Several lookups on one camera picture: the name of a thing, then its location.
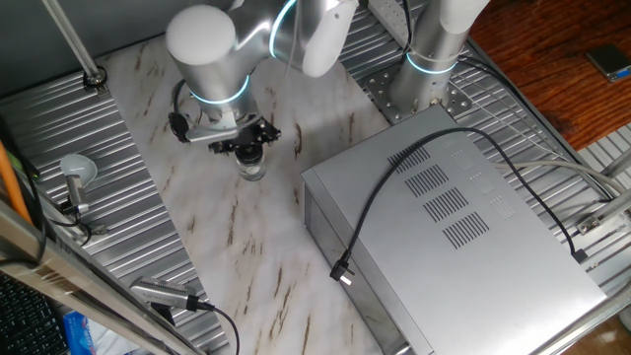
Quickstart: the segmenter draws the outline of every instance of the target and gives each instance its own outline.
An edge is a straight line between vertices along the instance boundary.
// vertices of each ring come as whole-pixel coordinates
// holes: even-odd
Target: black cable
[[[494,77],[495,79],[497,79],[500,83],[504,84],[504,86],[511,91],[511,93],[513,93],[513,95],[515,96],[515,98],[517,98],[519,101],[522,102],[522,107],[525,107],[529,113],[532,115],[532,117],[537,118],[537,114],[534,112],[534,110],[530,107],[530,105],[526,102],[526,100],[524,99],[522,93],[520,93],[502,74],[500,74],[497,70],[495,70],[495,68],[489,66],[487,63],[478,60],[476,58],[470,57],[470,56],[466,56],[466,55],[461,55],[460,56],[460,60],[458,61],[458,64],[464,64],[470,68],[475,68],[475,69],[479,69],[482,70],[483,72],[485,72],[486,74]],[[572,157],[572,159],[574,160],[575,163],[581,164],[581,162],[579,162],[578,160],[574,159],[574,157]],[[598,188],[600,189],[600,191],[607,197],[610,199],[614,199],[615,195],[611,194],[611,192],[609,192],[604,186],[602,186],[602,184],[600,182],[598,182],[596,179],[593,179],[594,183],[598,186]]]
[[[85,223],[80,223],[80,225],[86,230],[86,239],[81,243],[81,247],[83,247],[92,239],[92,229]]]
[[[43,259],[43,254],[46,252],[46,218],[43,215],[43,207],[41,207],[41,200],[39,199],[39,193],[37,192],[37,187],[35,186],[35,181],[33,180],[33,173],[29,170],[29,166],[25,163],[26,159],[20,155],[18,157],[20,163],[25,169],[25,174],[27,176],[27,180],[29,181],[29,186],[31,187],[31,193],[33,195],[33,199],[35,201],[35,209],[37,210],[37,217],[40,222],[40,231],[41,231],[41,239],[39,240],[39,252],[37,253],[37,265],[41,264],[41,260]]]
[[[237,340],[237,355],[239,355],[239,352],[241,351],[241,342],[239,340],[239,331],[237,330],[237,325],[235,324],[235,322],[230,318],[230,316],[226,315],[225,312],[223,312],[222,310],[216,308],[215,306],[206,303],[206,302],[200,302],[197,304],[197,308],[199,310],[205,310],[205,311],[214,311],[218,314],[220,314],[221,316],[223,316],[229,323],[230,325],[233,327],[233,329],[235,330],[235,339]]]
[[[522,177],[522,175],[517,170],[517,168],[515,168],[515,166],[509,159],[508,155],[504,153],[500,145],[493,138],[491,138],[490,135],[488,135],[487,133],[479,129],[469,128],[469,127],[458,127],[458,128],[441,130],[441,131],[432,133],[424,138],[421,138],[416,143],[414,143],[410,147],[411,149],[407,150],[407,152],[403,154],[403,156],[395,164],[392,165],[392,167],[387,171],[384,177],[382,177],[382,179],[379,181],[379,183],[377,184],[377,186],[371,193],[371,196],[369,197],[368,202],[366,202],[366,205],[364,206],[364,211],[362,211],[362,215],[359,219],[359,222],[357,223],[357,227],[355,228],[355,233],[353,234],[353,238],[351,239],[351,242],[348,244],[348,248],[346,249],[346,251],[342,254],[342,257],[340,257],[338,262],[335,263],[335,266],[333,266],[333,270],[331,270],[331,275],[330,275],[331,277],[333,277],[333,275],[340,274],[336,272],[336,271],[339,271],[339,270],[336,270],[336,267],[339,268],[341,265],[342,267],[345,268],[345,265],[348,265],[348,260],[350,259],[351,253],[353,252],[353,247],[355,246],[355,244],[357,243],[357,240],[359,239],[359,234],[362,231],[362,226],[364,225],[364,221],[366,220],[368,211],[370,210],[371,205],[373,204],[373,201],[375,201],[375,197],[377,197],[377,194],[379,193],[379,191],[382,189],[382,187],[384,186],[386,181],[390,178],[390,176],[396,171],[396,169],[399,166],[401,166],[401,164],[408,157],[410,157],[414,152],[419,150],[425,144],[435,140],[436,138],[442,137],[447,134],[456,133],[456,132],[473,132],[473,133],[479,134],[482,137],[484,137],[486,140],[488,140],[491,143],[491,145],[493,145],[493,147],[498,151],[498,153],[500,153],[500,155],[502,156],[506,164],[508,164],[508,166],[511,168],[515,176],[520,180],[522,185],[526,188],[526,190],[532,195],[532,197],[534,197],[534,199],[541,205],[541,207],[543,207],[545,212],[547,212],[550,215],[550,217],[552,217],[552,219],[554,220],[554,223],[556,223],[559,226],[559,228],[561,229],[561,232],[563,232],[563,235],[565,235],[565,239],[568,242],[568,246],[570,247],[570,254],[574,255],[576,250],[574,248],[574,243],[572,242],[572,237],[570,236],[568,231],[565,229],[565,227],[563,226],[559,218],[554,214],[554,212],[552,212],[550,207],[548,207],[548,205],[545,204],[545,202],[543,202],[541,197],[539,197],[539,195],[537,195],[536,192],[534,192],[534,190],[532,190],[532,188],[528,185],[528,183]]]
[[[79,226],[81,223],[81,215],[79,213],[75,213],[75,221],[72,223],[64,223],[64,222],[59,222],[59,221],[55,221],[55,220],[51,220],[49,219],[50,222],[56,224],[57,226],[61,226],[61,227],[77,227]]]
[[[410,17],[410,3],[409,0],[403,0],[403,12],[405,13],[405,23],[407,24],[407,43],[403,48],[403,59],[405,54],[410,50],[410,44],[412,43],[412,20]]]
[[[6,123],[4,122],[4,117],[0,117],[0,121],[2,122],[1,125],[3,127],[6,127]],[[36,210],[35,213],[40,223],[39,230],[41,232],[41,238],[39,240],[39,251],[37,252],[37,257],[36,257],[36,260],[37,260],[36,265],[40,265],[41,260],[43,259],[43,254],[46,251],[47,236],[46,236],[46,218],[43,215],[43,208],[41,207],[41,200],[39,199],[39,193],[37,193],[37,187],[35,186],[35,180],[34,180],[34,177],[38,176],[39,172],[33,171],[33,165],[31,165],[31,162],[29,162],[22,155],[22,153],[17,149],[18,145],[16,144],[15,140],[10,135],[10,133],[9,132],[6,132],[6,133],[7,134],[4,134],[2,136],[2,143],[3,145],[16,148],[13,154],[18,159],[18,161],[20,161],[20,164],[22,165],[22,169],[24,169],[24,174],[27,176],[27,180],[29,181],[29,187],[31,188],[31,194],[33,195],[33,199],[35,201],[35,210]],[[29,211],[29,214],[31,215],[31,219],[34,221],[34,223],[37,221],[37,219],[35,218],[35,213],[33,210]],[[24,264],[24,261],[21,259],[17,259],[14,261],[20,264]]]
[[[181,88],[186,84],[184,79],[180,80],[175,84],[173,91],[173,101],[174,101],[174,112],[179,113],[179,92],[181,92]]]

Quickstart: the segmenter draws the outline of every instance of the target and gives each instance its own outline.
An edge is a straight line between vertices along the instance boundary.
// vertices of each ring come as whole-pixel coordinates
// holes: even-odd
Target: ventilation slots
[[[474,212],[444,229],[443,233],[454,248],[460,249],[488,230],[486,223]]]
[[[509,205],[508,202],[506,202],[504,198],[502,198],[502,196],[491,200],[491,206],[495,207],[495,210],[505,220],[515,216],[515,210],[511,208],[511,205]]]
[[[423,207],[425,207],[427,212],[432,216],[434,222],[438,222],[468,204],[460,191],[458,191],[457,188],[452,188],[424,204]]]
[[[478,173],[471,177],[471,181],[473,181],[475,187],[477,187],[482,194],[487,194],[495,188],[482,173]]]
[[[447,181],[449,181],[449,179],[445,173],[443,173],[441,168],[439,168],[439,166],[433,166],[430,169],[422,171],[414,177],[407,179],[405,184],[412,190],[414,196],[418,197]]]
[[[464,152],[462,151],[457,151],[453,153],[452,158],[454,158],[457,165],[464,171],[473,168],[473,166],[475,165],[473,164],[473,162],[471,162],[471,159],[469,159],[469,157],[467,157],[466,154],[464,154]]]
[[[391,165],[394,166],[394,164],[396,164],[396,162],[398,162],[405,153],[409,152],[410,149],[412,149],[411,146],[387,158],[387,160],[390,162]],[[405,172],[406,170],[414,166],[417,166],[428,159],[430,159],[430,155],[427,153],[425,148],[419,148],[414,153],[412,153],[406,160],[404,160],[403,163],[398,168],[396,168],[396,172],[401,174]]]

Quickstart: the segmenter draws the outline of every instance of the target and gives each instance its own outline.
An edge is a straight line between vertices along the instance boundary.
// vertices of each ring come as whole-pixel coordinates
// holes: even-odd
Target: metal rail
[[[36,258],[40,232],[2,201],[0,230],[4,249],[10,249],[12,255]],[[169,348],[179,354],[203,354],[153,310],[138,300],[134,303],[126,299],[95,274],[97,265],[80,262],[78,256],[87,255],[76,243],[63,236],[56,238],[55,244],[46,244],[40,267],[29,270],[14,264],[3,271],[156,354],[169,355]]]

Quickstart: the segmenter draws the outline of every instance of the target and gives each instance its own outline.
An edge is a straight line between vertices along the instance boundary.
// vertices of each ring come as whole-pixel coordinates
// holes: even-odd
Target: aluminum ridged plate
[[[74,74],[0,101],[23,154],[41,172],[38,187],[57,203],[67,198],[59,161],[67,154],[92,159],[99,169],[86,188],[90,210],[82,221],[107,235],[85,250],[123,284],[139,276],[192,286],[206,299],[169,213],[109,94],[84,89]],[[228,344],[214,313],[173,310],[181,333],[217,352]]]

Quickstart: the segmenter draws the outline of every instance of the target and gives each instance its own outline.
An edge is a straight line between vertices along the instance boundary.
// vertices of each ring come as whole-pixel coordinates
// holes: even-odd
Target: marble surface
[[[387,128],[342,65],[317,79],[258,65],[254,96],[283,135],[265,147],[267,175],[247,182],[232,156],[172,135],[180,75],[162,37],[100,63],[210,302],[239,327],[242,354],[381,354],[301,220],[300,173]]]

